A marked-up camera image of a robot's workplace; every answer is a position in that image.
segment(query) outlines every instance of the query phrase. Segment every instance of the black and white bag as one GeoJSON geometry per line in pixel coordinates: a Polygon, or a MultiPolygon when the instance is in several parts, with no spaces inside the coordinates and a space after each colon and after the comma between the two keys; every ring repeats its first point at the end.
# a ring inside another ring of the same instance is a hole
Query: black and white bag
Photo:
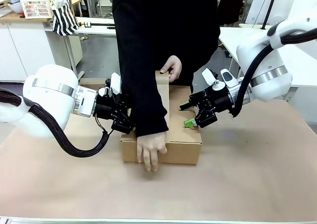
{"type": "Polygon", "coordinates": [[[69,36],[79,28],[78,21],[70,7],[69,0],[53,0],[53,32],[60,36],[69,36]]]}

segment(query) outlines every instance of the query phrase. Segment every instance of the finger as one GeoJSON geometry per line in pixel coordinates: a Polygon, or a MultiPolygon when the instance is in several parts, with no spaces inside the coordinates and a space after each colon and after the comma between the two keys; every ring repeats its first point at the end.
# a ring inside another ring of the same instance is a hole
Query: finger
{"type": "Polygon", "coordinates": [[[165,65],[162,67],[162,69],[160,69],[161,73],[166,73],[168,71],[169,68],[171,68],[171,66],[173,65],[173,60],[171,60],[170,58],[167,60],[167,62],[165,63],[165,65]]]}
{"type": "Polygon", "coordinates": [[[137,145],[137,159],[138,159],[138,162],[141,163],[142,161],[142,146],[140,146],[139,144],[137,145]]]}
{"type": "Polygon", "coordinates": [[[166,154],[167,153],[167,148],[164,146],[163,148],[158,150],[161,154],[166,154]]]}
{"type": "Polygon", "coordinates": [[[144,158],[144,164],[147,171],[151,170],[151,163],[150,163],[150,152],[146,149],[143,150],[143,158],[144,158]]]}
{"type": "Polygon", "coordinates": [[[150,150],[150,154],[151,154],[153,171],[157,171],[158,170],[158,151],[157,150],[150,150]]]}
{"type": "Polygon", "coordinates": [[[168,81],[171,83],[171,82],[174,82],[174,80],[178,79],[178,75],[176,73],[172,73],[172,74],[169,74],[169,78],[168,78],[168,81]]]}

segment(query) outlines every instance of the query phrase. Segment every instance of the cable sleeve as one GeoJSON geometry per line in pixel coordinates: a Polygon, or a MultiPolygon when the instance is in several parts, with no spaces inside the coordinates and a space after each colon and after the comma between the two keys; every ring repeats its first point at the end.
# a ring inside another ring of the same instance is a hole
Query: cable sleeve
{"type": "MultiPolygon", "coordinates": [[[[0,103],[7,103],[14,106],[19,106],[21,104],[21,101],[22,99],[20,96],[12,93],[9,90],[0,88],[0,103]]],[[[28,99],[25,99],[25,101],[26,104],[31,105],[29,112],[35,115],[48,127],[60,147],[71,156],[78,158],[94,156],[102,150],[109,139],[107,131],[103,128],[103,134],[100,142],[94,148],[90,150],[80,150],[71,144],[63,130],[60,128],[58,122],[50,113],[48,113],[44,108],[41,107],[41,105],[37,103],[34,103],[28,99]]]]}
{"type": "Polygon", "coordinates": [[[283,45],[299,44],[299,43],[309,42],[316,39],[317,39],[317,28],[305,33],[301,33],[301,34],[284,36],[281,38],[281,43],[283,45]]]}
{"type": "Polygon", "coordinates": [[[256,72],[257,68],[259,67],[260,63],[262,62],[262,60],[271,52],[273,51],[273,48],[271,47],[271,45],[266,46],[252,61],[251,65],[248,68],[247,73],[245,74],[239,92],[238,92],[238,96],[237,96],[237,100],[235,102],[235,107],[231,110],[231,114],[233,115],[233,117],[236,117],[237,115],[239,115],[241,109],[242,109],[242,104],[243,104],[243,98],[245,93],[247,92],[249,83],[254,75],[254,73],[256,72]]]}

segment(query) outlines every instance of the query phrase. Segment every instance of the human hand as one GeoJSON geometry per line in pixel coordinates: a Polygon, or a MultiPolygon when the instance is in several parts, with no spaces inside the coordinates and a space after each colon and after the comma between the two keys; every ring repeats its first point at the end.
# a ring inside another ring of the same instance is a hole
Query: human hand
{"type": "Polygon", "coordinates": [[[170,56],[160,72],[166,73],[170,68],[172,68],[169,72],[169,82],[171,83],[179,78],[180,72],[182,71],[182,62],[177,56],[170,56]]]}
{"type": "Polygon", "coordinates": [[[138,149],[137,149],[137,158],[138,162],[142,161],[142,151],[144,164],[147,171],[151,170],[152,161],[153,171],[158,170],[158,151],[162,154],[167,152],[165,146],[166,142],[166,131],[146,136],[139,136],[137,139],[138,149]]]}

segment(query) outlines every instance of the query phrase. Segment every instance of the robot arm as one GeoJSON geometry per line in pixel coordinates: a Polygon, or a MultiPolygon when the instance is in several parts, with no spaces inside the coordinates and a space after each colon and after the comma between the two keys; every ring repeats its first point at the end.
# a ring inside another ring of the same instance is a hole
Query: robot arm
{"type": "Polygon", "coordinates": [[[229,110],[236,117],[242,106],[253,99],[268,101],[285,95],[292,83],[289,73],[277,50],[286,44],[298,44],[317,39],[317,10],[283,21],[268,31],[262,31],[237,48],[243,80],[222,70],[223,82],[208,69],[203,72],[210,85],[204,91],[190,96],[181,106],[198,107],[196,125],[205,127],[217,121],[216,112],[229,110]]]}
{"type": "Polygon", "coordinates": [[[70,69],[50,64],[26,79],[23,97],[0,89],[0,121],[19,126],[32,136],[54,136],[68,154],[89,157],[98,153],[109,138],[98,118],[113,120],[111,128],[123,133],[134,128],[128,117],[129,99],[119,92],[120,76],[115,73],[96,91],[78,86],[77,77],[70,69]],[[82,151],[69,142],[63,130],[71,113],[95,117],[103,130],[95,148],[82,151]]]}

